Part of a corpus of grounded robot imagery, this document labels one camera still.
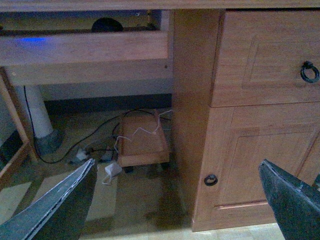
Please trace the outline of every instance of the metal ring handle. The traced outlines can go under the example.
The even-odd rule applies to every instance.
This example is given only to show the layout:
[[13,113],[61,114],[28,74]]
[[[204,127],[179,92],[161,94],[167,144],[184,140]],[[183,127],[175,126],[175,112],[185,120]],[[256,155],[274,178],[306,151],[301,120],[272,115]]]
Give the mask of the metal ring handle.
[[204,179],[204,184],[205,184],[206,186],[209,186],[209,187],[211,187],[211,186],[213,186],[213,185],[216,185],[217,182],[218,182],[218,178],[217,178],[217,176],[214,175],[214,174],[208,175],[208,176]]
[[[307,75],[305,74],[306,69],[311,69],[314,72],[315,77],[308,78]],[[303,65],[301,67],[300,75],[301,75],[302,79],[309,84],[314,84],[314,83],[318,82],[320,79],[319,70],[310,61],[305,61],[303,63]]]

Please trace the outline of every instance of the wooden box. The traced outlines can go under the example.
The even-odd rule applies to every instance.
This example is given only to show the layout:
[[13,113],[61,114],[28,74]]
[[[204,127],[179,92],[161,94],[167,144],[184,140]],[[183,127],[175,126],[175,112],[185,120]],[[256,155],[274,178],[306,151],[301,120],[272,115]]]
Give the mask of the wooden box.
[[153,132],[159,121],[159,114],[139,114],[125,116],[120,122],[120,136],[130,140],[119,138],[118,163],[121,167],[157,164],[169,162],[169,149],[161,123],[156,132],[150,134],[138,128]]

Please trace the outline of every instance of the white pipe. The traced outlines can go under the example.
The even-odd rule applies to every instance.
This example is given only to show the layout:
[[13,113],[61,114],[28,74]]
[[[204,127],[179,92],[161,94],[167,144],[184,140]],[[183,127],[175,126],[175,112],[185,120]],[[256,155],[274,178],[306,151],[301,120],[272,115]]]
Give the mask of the white pipe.
[[[30,120],[24,93],[24,87],[18,86],[15,88],[15,90]],[[35,137],[37,139],[44,138],[51,134],[54,131],[54,129],[51,125],[49,115],[45,107],[44,99],[40,92],[40,88],[37,85],[32,85],[26,86],[25,90],[34,126]]]

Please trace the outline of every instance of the floor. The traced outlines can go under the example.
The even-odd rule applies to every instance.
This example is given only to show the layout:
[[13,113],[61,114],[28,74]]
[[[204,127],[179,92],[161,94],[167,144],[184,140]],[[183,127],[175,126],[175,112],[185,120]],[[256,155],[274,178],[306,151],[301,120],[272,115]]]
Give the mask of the floor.
[[[65,138],[59,150],[44,156],[46,161],[59,160],[74,143],[94,131],[105,120],[125,111],[108,111],[50,116],[54,128],[63,130]],[[166,140],[171,147],[171,124],[162,120]],[[82,148],[113,148],[112,129],[118,122],[105,124],[96,134],[79,146]],[[79,164],[75,148],[56,164],[26,161],[11,182],[0,192],[0,224],[18,214],[46,191],[63,180]],[[103,151],[92,153],[97,161]],[[178,185],[177,167],[159,164],[137,166],[132,173],[122,171],[111,185],[103,185],[105,167],[98,164],[98,180],[81,240],[284,240],[276,223],[192,232]]]

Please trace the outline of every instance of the cabinet door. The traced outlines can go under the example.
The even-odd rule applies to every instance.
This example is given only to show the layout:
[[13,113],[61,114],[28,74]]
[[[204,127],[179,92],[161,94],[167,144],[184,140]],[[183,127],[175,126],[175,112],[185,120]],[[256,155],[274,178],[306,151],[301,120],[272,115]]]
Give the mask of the cabinet door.
[[[320,172],[320,103],[211,108],[195,231],[275,222],[259,177],[268,159],[307,184]],[[206,176],[218,182],[206,186]]]
[[320,70],[320,11],[227,11],[220,28],[212,107],[320,101],[300,76],[305,61]]

